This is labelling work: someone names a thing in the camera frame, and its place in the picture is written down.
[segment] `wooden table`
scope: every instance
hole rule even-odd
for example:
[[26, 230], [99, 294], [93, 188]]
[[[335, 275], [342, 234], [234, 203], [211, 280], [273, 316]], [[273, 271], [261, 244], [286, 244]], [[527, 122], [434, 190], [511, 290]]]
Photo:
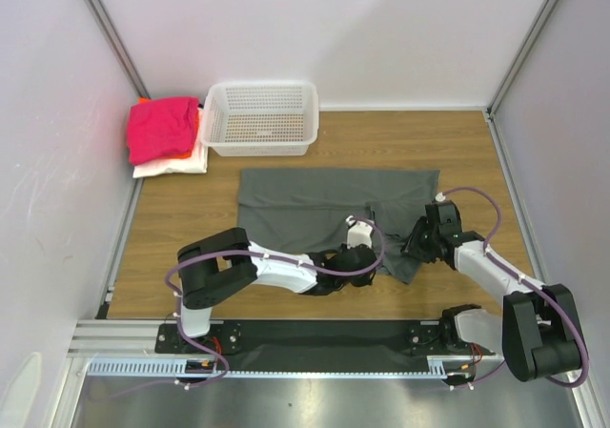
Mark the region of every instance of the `wooden table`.
[[[440, 169], [441, 190], [473, 185], [505, 212], [494, 247], [531, 274], [496, 151], [481, 112], [324, 112], [318, 139], [305, 156], [220, 157], [210, 152], [204, 175], [147, 179], [140, 196], [109, 310], [111, 318], [165, 317], [174, 298], [163, 276], [178, 249], [236, 223], [242, 168], [339, 167]], [[452, 195], [464, 229], [486, 234], [496, 214], [475, 194]], [[411, 285], [378, 275], [373, 286], [345, 287], [330, 296], [297, 296], [247, 287], [214, 307], [232, 318], [426, 318], [444, 308], [478, 303], [499, 307], [478, 285], [444, 263], [425, 265]]]

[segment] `pink towel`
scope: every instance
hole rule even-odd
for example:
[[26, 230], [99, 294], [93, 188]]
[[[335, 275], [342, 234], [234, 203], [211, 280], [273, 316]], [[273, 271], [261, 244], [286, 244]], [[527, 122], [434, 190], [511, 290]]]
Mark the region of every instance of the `pink towel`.
[[198, 105], [196, 97], [168, 97], [133, 106], [127, 124], [130, 162], [137, 166], [189, 153], [197, 133]]

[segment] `white towel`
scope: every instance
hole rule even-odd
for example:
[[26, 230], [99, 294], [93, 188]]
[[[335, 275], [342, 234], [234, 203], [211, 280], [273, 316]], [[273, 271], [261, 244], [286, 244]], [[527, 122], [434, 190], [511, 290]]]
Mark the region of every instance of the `white towel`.
[[201, 136], [204, 125], [203, 110], [199, 109], [199, 130], [190, 157], [154, 159], [140, 164], [133, 168], [133, 178], [153, 177], [163, 173], [205, 173], [208, 170], [208, 148], [203, 145]]

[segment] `robotic arm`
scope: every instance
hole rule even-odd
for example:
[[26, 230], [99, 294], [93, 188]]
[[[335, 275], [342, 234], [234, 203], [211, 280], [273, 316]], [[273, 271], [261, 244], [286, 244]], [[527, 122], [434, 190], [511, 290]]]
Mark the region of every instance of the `robotic arm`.
[[[200, 255], [210, 257], [179, 271], [183, 291], [180, 321], [185, 334], [206, 335], [212, 307], [250, 284], [272, 285], [309, 296], [329, 295], [348, 283], [357, 287], [372, 284], [374, 267], [379, 262], [372, 250], [374, 228], [353, 217], [346, 221], [346, 244], [336, 251], [283, 254], [251, 242], [240, 228], [181, 249], [178, 252], [181, 263]], [[544, 286], [523, 275], [485, 245], [479, 234], [462, 231], [459, 211], [452, 201], [426, 206], [426, 216], [419, 219], [402, 252], [405, 257], [425, 263], [445, 262], [470, 276], [503, 305], [502, 319], [480, 306], [467, 305], [445, 311], [442, 320], [456, 340], [480, 344], [504, 355], [517, 379], [549, 377], [583, 365], [574, 328], [571, 330], [544, 298], [528, 286], [542, 290], [560, 306], [572, 326], [576, 326], [580, 339], [579, 318], [569, 290], [562, 285]], [[230, 254], [224, 256], [226, 269], [219, 268], [214, 254]], [[518, 279], [507, 270], [518, 274]]]

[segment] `gray cloth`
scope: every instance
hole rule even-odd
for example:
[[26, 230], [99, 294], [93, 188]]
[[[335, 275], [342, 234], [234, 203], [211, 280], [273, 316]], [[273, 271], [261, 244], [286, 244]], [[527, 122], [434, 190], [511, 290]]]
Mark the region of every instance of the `gray cloth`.
[[345, 218], [372, 218], [388, 243], [383, 267], [410, 283], [420, 264], [400, 247], [437, 183], [436, 170], [244, 169], [237, 226], [257, 244], [296, 254], [337, 249], [347, 236]]

